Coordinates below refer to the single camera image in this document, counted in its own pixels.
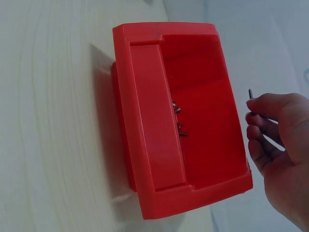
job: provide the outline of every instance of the red plastic bin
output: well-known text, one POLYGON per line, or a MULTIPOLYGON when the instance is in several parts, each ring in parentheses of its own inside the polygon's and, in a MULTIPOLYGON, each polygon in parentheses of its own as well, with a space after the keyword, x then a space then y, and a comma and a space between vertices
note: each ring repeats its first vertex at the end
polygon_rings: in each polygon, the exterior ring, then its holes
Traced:
POLYGON ((212 24, 113 29, 112 67, 130 185, 144 219, 253 187, 219 35, 212 24), (172 102, 181 112, 175 114, 172 102), (180 137, 177 123, 187 137, 180 137))

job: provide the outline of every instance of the screw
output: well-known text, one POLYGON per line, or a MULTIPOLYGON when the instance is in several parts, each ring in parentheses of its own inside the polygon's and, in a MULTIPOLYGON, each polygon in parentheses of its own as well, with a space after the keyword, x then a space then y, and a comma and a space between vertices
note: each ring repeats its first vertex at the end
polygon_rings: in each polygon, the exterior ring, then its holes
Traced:
POLYGON ((178 131, 180 131, 182 127, 183 127, 183 124, 181 122, 177 122, 178 131))
POLYGON ((252 90, 249 89, 249 98, 252 99, 253 98, 253 94, 252 94, 252 90))
POLYGON ((253 94, 252 94, 252 90, 249 89, 249 98, 252 99, 253 98, 253 94))
POLYGON ((174 109, 174 112, 175 112, 175 114, 180 113, 180 112, 181 112, 181 108, 180 108, 180 107, 176 107, 176 108, 174 109))
POLYGON ((184 137, 188 137, 189 135, 187 133, 184 132, 178 132, 179 136, 184 136, 184 137))

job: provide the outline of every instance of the finger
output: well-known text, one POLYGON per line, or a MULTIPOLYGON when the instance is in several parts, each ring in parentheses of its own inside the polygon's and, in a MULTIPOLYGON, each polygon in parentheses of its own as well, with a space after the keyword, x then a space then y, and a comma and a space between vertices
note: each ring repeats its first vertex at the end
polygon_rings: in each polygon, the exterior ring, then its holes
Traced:
POLYGON ((264 135, 278 143, 280 146, 284 147, 279 134, 277 123, 274 123, 259 115, 252 116, 250 113, 246 115, 246 121, 249 125, 256 125, 264 135))
POLYGON ((249 109, 277 120, 281 140, 293 164, 309 160, 309 100, 299 94, 264 94, 248 101, 249 109))
POLYGON ((252 160, 254 161, 257 169, 262 174, 266 175, 267 168, 271 164, 270 158, 266 155, 262 145, 255 139, 249 140, 249 152, 252 160))
POLYGON ((307 100, 305 97, 293 94, 266 93, 256 99, 247 101, 248 108, 265 118, 278 121, 280 112, 287 106, 307 100))
POLYGON ((271 144, 262 134, 262 132, 260 131, 260 129, 257 126, 254 125, 250 125, 247 127, 247 136, 248 139, 254 139, 257 140, 264 152, 266 153, 266 155, 271 159, 274 160, 277 157, 279 157, 280 155, 283 154, 282 151, 280 151, 279 149, 277 149, 273 144, 271 144))

